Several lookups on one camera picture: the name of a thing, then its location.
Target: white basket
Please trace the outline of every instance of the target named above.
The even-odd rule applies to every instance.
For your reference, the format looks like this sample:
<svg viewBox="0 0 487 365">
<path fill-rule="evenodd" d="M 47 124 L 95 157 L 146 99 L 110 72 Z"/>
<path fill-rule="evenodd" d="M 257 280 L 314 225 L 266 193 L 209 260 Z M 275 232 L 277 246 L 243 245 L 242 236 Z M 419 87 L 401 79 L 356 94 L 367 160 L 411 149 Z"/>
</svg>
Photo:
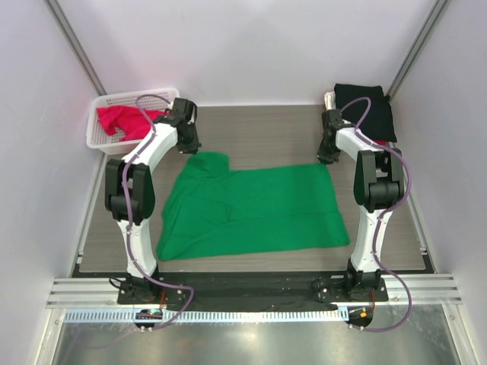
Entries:
<svg viewBox="0 0 487 365">
<path fill-rule="evenodd" d="M 177 89 L 167 87 L 164 89 L 134 91 L 131 93 L 121 93 L 97 97 L 93 104 L 91 104 L 90 115 L 88 117 L 88 129 L 86 131 L 86 144 L 89 148 L 96 148 L 102 150 L 106 154 L 128 154 L 141 141 L 125 141 L 120 142 L 121 137 L 125 134 L 121 130 L 117 130 L 115 135 L 108 135 L 103 130 L 103 127 L 98 122 L 97 108 L 103 108 L 112 105 L 127 105 L 135 106 L 135 99 L 143 94 L 155 94 L 165 97 L 169 101 L 179 97 L 180 93 Z M 156 97 L 145 97 L 140 100 L 140 105 L 147 110 L 163 110 L 167 104 Z"/>
</svg>

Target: black cloth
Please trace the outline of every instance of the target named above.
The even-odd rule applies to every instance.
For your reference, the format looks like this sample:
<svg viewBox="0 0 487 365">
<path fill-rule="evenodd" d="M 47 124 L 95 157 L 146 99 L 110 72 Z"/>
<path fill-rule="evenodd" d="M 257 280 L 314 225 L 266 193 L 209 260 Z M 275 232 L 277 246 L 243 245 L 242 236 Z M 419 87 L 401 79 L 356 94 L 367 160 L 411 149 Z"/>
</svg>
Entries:
<svg viewBox="0 0 487 365">
<path fill-rule="evenodd" d="M 359 97 L 369 97 L 372 105 L 360 130 L 375 141 L 397 142 L 394 133 L 393 112 L 390 108 L 390 96 L 384 96 L 381 86 L 366 87 L 358 85 L 335 85 L 335 102 L 338 109 Z M 367 108 L 366 101 L 359 101 L 342 112 L 342 118 L 356 123 Z"/>
</svg>

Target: metal floor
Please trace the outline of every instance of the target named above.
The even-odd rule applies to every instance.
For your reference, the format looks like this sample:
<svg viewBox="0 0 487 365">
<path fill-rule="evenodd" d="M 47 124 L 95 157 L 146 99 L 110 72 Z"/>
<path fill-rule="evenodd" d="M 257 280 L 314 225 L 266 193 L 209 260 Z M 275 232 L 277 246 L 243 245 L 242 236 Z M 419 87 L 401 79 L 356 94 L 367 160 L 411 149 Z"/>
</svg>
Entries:
<svg viewBox="0 0 487 365">
<path fill-rule="evenodd" d="M 197 128 L 201 151 L 219 151 L 230 156 L 234 170 L 259 169 L 300 163 L 316 163 L 323 133 L 318 106 L 219 106 L 199 108 Z M 177 175 L 188 156 L 171 150 L 153 175 L 156 207 L 151 219 L 152 246 L 161 235 L 161 212 Z M 358 230 L 358 207 L 353 198 L 355 163 L 342 154 L 329 167 L 340 211 L 352 244 L 330 249 L 303 249 L 249 255 L 218 256 L 160 262 L 160 271 L 319 271 L 343 270 Z M 80 271 L 125 271 L 126 254 L 118 226 L 105 210 L 104 181 L 97 196 Z M 425 268 L 409 209 L 401 207 L 392 216 L 382 258 L 396 270 Z"/>
<path fill-rule="evenodd" d="M 392 325 L 405 311 L 376 308 L 372 327 Z M 414 306 L 407 323 L 384 334 L 360 333 L 343 322 L 172 325 L 144 334 L 134 328 L 66 323 L 53 364 L 460 365 L 441 305 Z M 117 341 L 126 331 L 134 333 Z M 93 345 L 102 348 L 87 349 Z"/>
</svg>

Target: white enclosure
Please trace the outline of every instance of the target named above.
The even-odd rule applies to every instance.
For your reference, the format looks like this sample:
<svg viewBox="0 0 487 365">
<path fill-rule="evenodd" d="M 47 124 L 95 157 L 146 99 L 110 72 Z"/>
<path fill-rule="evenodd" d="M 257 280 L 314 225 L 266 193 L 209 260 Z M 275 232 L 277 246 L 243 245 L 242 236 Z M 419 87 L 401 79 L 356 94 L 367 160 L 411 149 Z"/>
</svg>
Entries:
<svg viewBox="0 0 487 365">
<path fill-rule="evenodd" d="M 487 345 L 487 3 L 452 2 L 393 102 L 399 146 L 438 269 L 451 272 Z"/>
<path fill-rule="evenodd" d="M 393 82 L 432 0 L 61 0 L 108 94 L 176 87 L 199 105 L 319 103 Z"/>
<path fill-rule="evenodd" d="M 0 17 L 0 353 L 24 364 L 75 257 L 100 156 L 84 141 L 96 94 L 42 2 L 2 2 Z"/>
<path fill-rule="evenodd" d="M 2 363 L 36 356 L 101 158 L 85 144 L 98 92 L 46 3 L 59 3 L 108 94 L 175 87 L 200 106 L 293 105 L 321 104 L 337 82 L 401 84 L 392 106 L 415 206 L 485 356 L 484 2 L 452 2 L 423 45 L 435 0 L 26 0 L 0 5 Z M 413 44 L 424 47 L 401 68 Z"/>
</svg>

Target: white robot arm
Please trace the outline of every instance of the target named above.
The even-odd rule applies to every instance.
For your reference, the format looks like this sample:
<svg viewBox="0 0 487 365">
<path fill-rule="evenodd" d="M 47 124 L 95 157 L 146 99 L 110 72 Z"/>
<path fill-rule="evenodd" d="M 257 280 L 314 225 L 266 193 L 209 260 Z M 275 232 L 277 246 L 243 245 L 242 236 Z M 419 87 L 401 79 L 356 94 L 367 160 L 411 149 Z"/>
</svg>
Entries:
<svg viewBox="0 0 487 365">
<path fill-rule="evenodd" d="M 375 147 L 372 141 L 367 143 L 368 138 L 363 135 L 359 137 L 360 131 L 355 130 L 355 125 L 342 120 L 341 112 L 335 109 L 333 93 L 325 95 L 325 104 L 326 112 L 322 114 L 323 140 L 317 156 L 324 164 L 331 164 L 338 161 L 341 152 L 345 152 L 355 161 L 353 192 L 360 209 L 355 250 L 339 286 L 348 298 L 353 294 L 369 295 L 380 284 L 381 267 L 375 256 L 380 260 L 387 222 L 392 215 L 392 211 L 384 211 L 404 196 L 403 165 L 396 156 Z M 327 288 L 334 284 L 320 282 L 317 286 Z M 333 302 L 331 295 L 325 300 L 324 297 L 326 295 L 321 295 L 320 299 Z"/>
<path fill-rule="evenodd" d="M 112 212 L 122 231 L 127 250 L 127 227 L 129 219 L 126 199 L 122 188 L 122 171 L 128 161 L 129 192 L 132 206 L 133 225 L 130 230 L 132 254 L 138 265 L 147 275 L 159 280 L 158 264 L 152 252 L 149 233 L 150 216 L 155 206 L 155 193 L 151 174 L 162 157 L 172 148 L 177 147 L 180 153 L 194 154 L 201 146 L 196 132 L 196 105 L 186 99 L 176 98 L 169 105 L 168 113 L 154 121 L 154 131 L 149 132 L 138 147 L 122 160 L 112 159 L 107 162 L 105 172 L 105 207 Z M 135 267 L 127 252 L 126 284 L 128 288 L 141 290 L 158 289 L 144 279 Z"/>
</svg>

